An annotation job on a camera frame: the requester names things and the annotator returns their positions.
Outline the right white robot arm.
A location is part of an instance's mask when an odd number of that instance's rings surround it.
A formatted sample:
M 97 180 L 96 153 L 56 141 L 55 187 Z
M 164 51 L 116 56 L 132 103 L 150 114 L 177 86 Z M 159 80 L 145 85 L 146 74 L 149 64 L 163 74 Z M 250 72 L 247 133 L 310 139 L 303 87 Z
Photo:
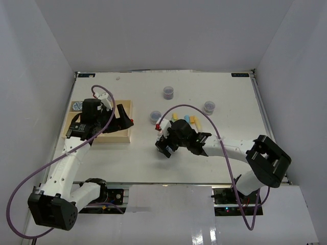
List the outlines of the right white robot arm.
M 247 163 L 251 170 L 235 178 L 236 187 L 230 191 L 231 199 L 238 204 L 263 186 L 278 188 L 291 163 L 290 156 L 265 135 L 253 141 L 220 139 L 211 133 L 196 132 L 184 119 L 159 119 L 155 128 L 155 145 L 167 158 L 179 148 L 186 148 L 197 156 L 227 156 Z

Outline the paperclip jar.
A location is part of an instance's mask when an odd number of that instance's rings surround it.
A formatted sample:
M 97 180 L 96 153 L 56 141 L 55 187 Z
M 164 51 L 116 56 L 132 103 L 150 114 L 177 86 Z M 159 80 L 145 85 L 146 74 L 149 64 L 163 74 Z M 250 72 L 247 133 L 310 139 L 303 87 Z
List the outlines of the paperclip jar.
M 206 115 L 212 115 L 215 110 L 215 103 L 212 101 L 206 101 L 203 106 L 203 112 Z
M 174 97 L 174 88 L 166 86 L 163 88 L 163 98 L 165 100 L 171 100 Z
M 161 118 L 161 113 L 159 111 L 152 111 L 150 113 L 151 124 L 155 125 L 160 118 Z

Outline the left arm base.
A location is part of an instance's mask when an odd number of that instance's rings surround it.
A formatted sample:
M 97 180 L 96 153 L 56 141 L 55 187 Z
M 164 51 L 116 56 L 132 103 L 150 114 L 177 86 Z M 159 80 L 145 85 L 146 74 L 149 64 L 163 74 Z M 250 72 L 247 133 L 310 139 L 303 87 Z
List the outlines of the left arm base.
M 124 203 L 124 189 L 107 189 L 105 204 L 91 203 L 80 211 L 88 214 L 124 214 L 126 211 Z

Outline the blue capped highlighter pen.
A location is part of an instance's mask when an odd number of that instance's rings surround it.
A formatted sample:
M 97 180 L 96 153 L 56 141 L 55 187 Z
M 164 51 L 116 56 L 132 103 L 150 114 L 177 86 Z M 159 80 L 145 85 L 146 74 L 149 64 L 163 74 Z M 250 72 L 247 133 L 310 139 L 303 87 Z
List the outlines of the blue capped highlighter pen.
M 185 116 L 184 116 L 184 120 L 185 120 L 187 123 L 189 123 L 189 124 L 191 123 L 191 122 L 190 122 L 190 117 L 189 117 L 188 115 L 185 115 Z

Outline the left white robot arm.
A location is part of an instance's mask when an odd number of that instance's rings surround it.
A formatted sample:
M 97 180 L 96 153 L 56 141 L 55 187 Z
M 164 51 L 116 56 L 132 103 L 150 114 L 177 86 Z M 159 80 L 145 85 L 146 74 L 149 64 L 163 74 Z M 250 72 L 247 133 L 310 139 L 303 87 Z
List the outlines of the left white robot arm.
M 123 104 L 114 106 L 108 99 L 85 99 L 80 112 L 70 112 L 69 119 L 63 159 L 55 164 L 40 191 L 28 198 L 35 224 L 67 231 L 88 204 L 101 204 L 108 199 L 106 181 L 99 178 L 89 178 L 72 191 L 77 171 L 92 146 L 92 137 L 98 132 L 114 133 L 134 125 Z

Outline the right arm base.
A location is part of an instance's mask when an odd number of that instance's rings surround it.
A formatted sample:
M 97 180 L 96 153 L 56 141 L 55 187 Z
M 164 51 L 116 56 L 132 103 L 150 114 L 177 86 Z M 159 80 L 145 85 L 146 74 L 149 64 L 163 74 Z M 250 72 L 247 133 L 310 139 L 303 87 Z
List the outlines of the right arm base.
M 257 192 L 254 191 L 250 195 L 242 195 L 239 193 L 239 197 L 244 214 L 246 216 L 254 215 Z M 214 201 L 216 217 L 242 215 L 232 188 L 214 188 L 211 198 L 213 198 Z

